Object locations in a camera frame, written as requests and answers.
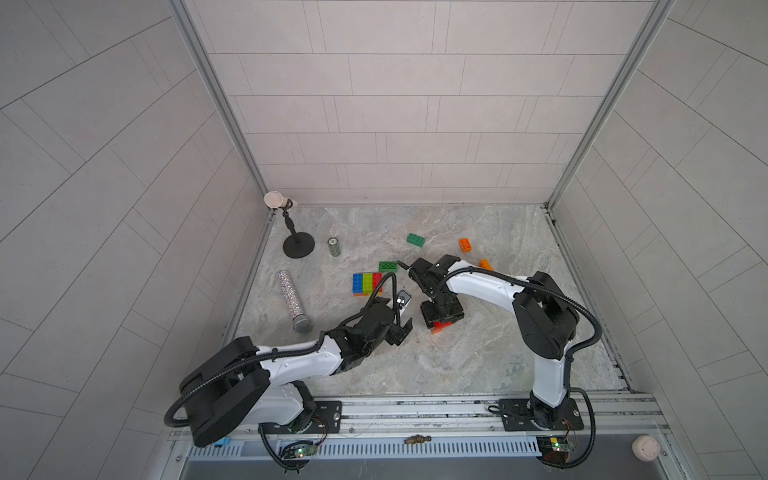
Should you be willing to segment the red lego brick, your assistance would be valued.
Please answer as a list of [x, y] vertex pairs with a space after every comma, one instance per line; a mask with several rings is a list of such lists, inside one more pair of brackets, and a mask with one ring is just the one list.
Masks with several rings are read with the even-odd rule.
[[432, 326], [429, 328], [430, 333], [432, 335], [435, 335], [437, 333], [440, 333], [444, 329], [448, 328], [449, 326], [452, 326], [453, 322], [443, 322], [443, 321], [435, 321]]
[[381, 283], [382, 276], [383, 276], [383, 274], [380, 273], [380, 272], [374, 272], [372, 274], [372, 287], [373, 287], [373, 289], [376, 289], [378, 287], [378, 285]]

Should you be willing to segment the small dark blue lego brick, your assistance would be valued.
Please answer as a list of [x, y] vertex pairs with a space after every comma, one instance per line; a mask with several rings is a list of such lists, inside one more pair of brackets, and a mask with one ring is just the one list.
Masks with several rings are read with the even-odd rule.
[[352, 293], [363, 293], [362, 292], [362, 274], [363, 273], [355, 273], [352, 276]]

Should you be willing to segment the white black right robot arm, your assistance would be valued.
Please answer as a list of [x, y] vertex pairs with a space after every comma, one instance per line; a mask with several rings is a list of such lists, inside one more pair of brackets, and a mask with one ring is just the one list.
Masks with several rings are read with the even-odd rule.
[[544, 272], [512, 277], [445, 255], [436, 263], [419, 258], [398, 265], [428, 297], [421, 304], [427, 328], [437, 333], [462, 320], [460, 295], [494, 304], [514, 314], [526, 346], [534, 353], [534, 385], [517, 418], [539, 429], [565, 423], [570, 412], [570, 371], [576, 352], [597, 343], [602, 328], [594, 315], [567, 297]]

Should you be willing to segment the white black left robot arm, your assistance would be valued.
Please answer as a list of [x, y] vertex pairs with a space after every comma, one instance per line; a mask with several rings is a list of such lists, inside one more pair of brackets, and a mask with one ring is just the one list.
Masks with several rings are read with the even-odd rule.
[[319, 417], [306, 379], [347, 372], [382, 343], [401, 344], [412, 330], [411, 322], [401, 320], [410, 301], [406, 291], [393, 299], [375, 296], [314, 342], [264, 347], [238, 337], [181, 382], [163, 423], [189, 428], [197, 447], [219, 441], [241, 424], [304, 432]]

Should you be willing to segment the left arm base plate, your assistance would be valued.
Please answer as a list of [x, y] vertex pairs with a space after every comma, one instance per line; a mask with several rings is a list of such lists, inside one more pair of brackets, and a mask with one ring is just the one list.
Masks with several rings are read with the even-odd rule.
[[314, 410], [304, 409], [287, 425], [267, 423], [262, 430], [266, 434], [320, 435], [337, 434], [343, 403], [341, 401], [315, 401]]

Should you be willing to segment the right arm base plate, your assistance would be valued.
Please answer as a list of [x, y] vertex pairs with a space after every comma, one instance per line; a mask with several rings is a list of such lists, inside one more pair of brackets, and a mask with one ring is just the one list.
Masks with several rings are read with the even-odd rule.
[[566, 396], [558, 407], [536, 397], [501, 399], [487, 407], [501, 418], [507, 432], [544, 432], [584, 429], [584, 421], [574, 399]]

